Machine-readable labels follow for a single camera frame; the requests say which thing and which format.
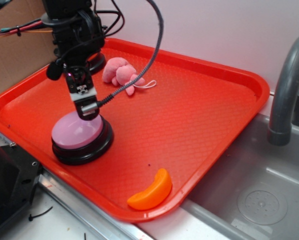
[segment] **cardboard box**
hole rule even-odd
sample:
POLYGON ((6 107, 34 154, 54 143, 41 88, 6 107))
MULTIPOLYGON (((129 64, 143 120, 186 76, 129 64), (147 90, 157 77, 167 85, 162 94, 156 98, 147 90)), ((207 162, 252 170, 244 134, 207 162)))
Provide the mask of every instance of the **cardboard box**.
MULTIPOLYGON (((23 25, 45 12, 41 0, 11 1, 0 10, 0 28, 23 25)), ((0 38, 0 93, 55 60, 51 33, 0 38)))

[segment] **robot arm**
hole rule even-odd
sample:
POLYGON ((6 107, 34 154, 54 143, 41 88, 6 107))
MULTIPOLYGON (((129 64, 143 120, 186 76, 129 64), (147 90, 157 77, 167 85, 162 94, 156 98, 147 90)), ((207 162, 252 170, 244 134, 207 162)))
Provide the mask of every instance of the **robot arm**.
POLYGON ((42 0, 46 13, 43 24, 53 30, 54 54, 58 57, 47 70, 47 76, 58 80, 62 73, 79 117, 92 120, 99 109, 86 112, 84 107, 97 102, 88 59, 97 55, 96 64, 103 67, 101 48, 105 35, 101 19, 91 10, 91 0, 42 0))

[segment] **sink drain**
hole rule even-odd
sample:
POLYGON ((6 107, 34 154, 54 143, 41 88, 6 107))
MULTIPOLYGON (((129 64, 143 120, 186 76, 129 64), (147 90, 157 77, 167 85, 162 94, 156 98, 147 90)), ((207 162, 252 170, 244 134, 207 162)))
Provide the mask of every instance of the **sink drain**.
POLYGON ((250 222, 271 225, 282 220, 288 210, 285 197, 263 184, 242 191, 237 201, 240 213, 250 222))

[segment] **plush toy loop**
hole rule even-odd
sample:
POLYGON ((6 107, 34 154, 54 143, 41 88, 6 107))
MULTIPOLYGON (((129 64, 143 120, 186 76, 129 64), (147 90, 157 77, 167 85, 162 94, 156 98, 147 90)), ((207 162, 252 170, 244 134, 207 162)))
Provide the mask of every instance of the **plush toy loop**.
POLYGON ((136 84, 133 84, 133 86, 134 86, 135 88, 139 88, 139 89, 150 89, 150 88, 152 88, 152 87, 155 87, 156 84, 157 84, 156 80, 152 80, 152 81, 150 81, 148 84, 145 84, 145 85, 143 85, 143 86, 138 86, 138 85, 136 85, 136 84))

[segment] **plastic tray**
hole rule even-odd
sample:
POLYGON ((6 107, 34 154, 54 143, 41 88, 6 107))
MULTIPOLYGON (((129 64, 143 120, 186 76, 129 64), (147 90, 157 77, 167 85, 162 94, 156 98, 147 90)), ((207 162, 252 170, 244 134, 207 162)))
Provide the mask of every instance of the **plastic tray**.
MULTIPOLYGON (((140 72, 153 49, 107 39, 102 52, 107 59, 127 59, 140 72)), ((46 68, 0 95, 0 132, 111 216, 133 223, 154 219, 181 204, 270 90, 251 72, 162 50, 144 78, 157 85, 131 97, 122 92, 100 109, 114 141, 91 163, 65 165, 52 152, 53 126, 75 108, 65 80, 47 79, 46 68), (159 168, 171 176, 169 196, 149 210, 130 208, 127 199, 146 189, 159 168)), ((102 82, 101 72, 93 81, 98 99, 117 89, 102 82)))

